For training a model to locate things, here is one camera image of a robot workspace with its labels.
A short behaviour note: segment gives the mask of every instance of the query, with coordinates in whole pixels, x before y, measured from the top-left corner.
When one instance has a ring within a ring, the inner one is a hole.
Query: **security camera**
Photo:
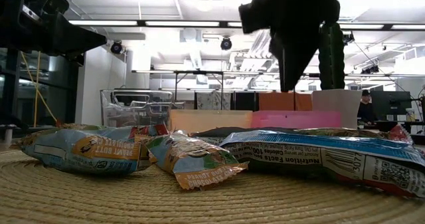
[[[230,38],[224,37],[223,40],[221,41],[220,47],[224,51],[230,50],[232,48],[232,41],[230,41]]]
[[[116,55],[124,53],[126,49],[122,46],[122,41],[114,41],[111,45],[111,52]]]

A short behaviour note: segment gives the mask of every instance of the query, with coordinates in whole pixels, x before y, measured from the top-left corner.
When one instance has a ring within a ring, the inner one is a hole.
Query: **ceiling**
[[[191,21],[239,21],[238,6],[250,0],[68,0],[68,19],[166,19]],[[339,0],[341,19],[362,23],[425,23],[425,2],[423,0]],[[149,47],[152,64],[161,67],[167,64],[183,64],[190,59],[190,44],[182,43],[181,29],[104,27],[96,32],[107,37],[120,34],[145,33],[143,43]],[[197,44],[203,60],[227,60],[240,51],[253,48],[259,34],[244,35],[241,29],[201,29],[202,34],[218,35],[219,39]],[[421,32],[353,32],[355,43],[345,47],[345,72],[360,72],[354,67],[362,67],[369,58],[378,58],[382,67],[394,64],[394,57],[402,54],[406,47],[425,43],[425,33]],[[229,36],[232,49],[222,51],[222,36]],[[309,72],[318,72],[317,55],[312,59]]]

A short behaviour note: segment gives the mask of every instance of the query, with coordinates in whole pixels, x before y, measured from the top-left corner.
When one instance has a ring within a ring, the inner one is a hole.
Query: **black cable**
[[[371,59],[371,58],[369,58],[369,56],[363,51],[363,49],[355,42],[355,41],[353,41],[355,44],[356,44],[356,46],[360,49],[360,51],[366,56],[366,58],[367,59],[369,59],[369,61],[371,61],[372,62],[372,64],[373,65],[376,65],[377,67],[378,67],[378,69],[379,69],[379,71],[381,71],[382,73],[384,73],[385,74],[385,72],[383,72],[383,70],[381,70],[380,68],[379,68],[379,66],[377,65],[377,64],[375,64],[375,62],[373,62],[373,60]],[[394,82],[394,84],[395,85],[397,85],[401,90],[403,90],[403,91],[405,91],[405,92],[407,92],[405,89],[403,89],[403,87],[401,87],[399,84],[397,84],[396,82],[395,82],[395,80],[393,80],[389,75],[388,76],[386,76],[389,80],[391,80],[391,81],[393,81]],[[423,122],[424,120],[423,120],[423,118],[422,118],[422,115],[420,115],[420,109],[419,109],[419,105],[418,105],[418,101],[417,100],[415,100],[414,101],[414,103],[416,104],[416,107],[418,108],[418,111],[419,111],[419,117],[420,117],[420,120],[421,120],[421,122]]]

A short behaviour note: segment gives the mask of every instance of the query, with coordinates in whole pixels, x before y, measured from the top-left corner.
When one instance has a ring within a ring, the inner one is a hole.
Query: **person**
[[[371,103],[371,92],[369,90],[364,90],[361,93],[361,101],[359,111],[357,112],[357,117],[368,125],[374,124],[377,120],[377,117],[373,112],[373,105]]]

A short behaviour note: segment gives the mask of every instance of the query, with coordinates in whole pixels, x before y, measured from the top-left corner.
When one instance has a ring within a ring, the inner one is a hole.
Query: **snack bar wrapper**
[[[138,134],[168,134],[165,125],[107,128],[67,124],[30,134],[14,146],[44,165],[62,171],[128,174],[150,166]]]
[[[175,175],[183,189],[211,187],[248,168],[226,149],[182,134],[152,138],[146,148],[151,161]]]
[[[253,171],[331,178],[425,197],[425,157],[403,142],[271,131],[231,134],[220,145]]]
[[[400,124],[397,124],[389,132],[372,132],[369,130],[354,130],[349,128],[310,128],[295,131],[305,135],[381,138],[391,141],[399,141],[407,144],[413,144],[412,137],[410,137],[410,134]]]

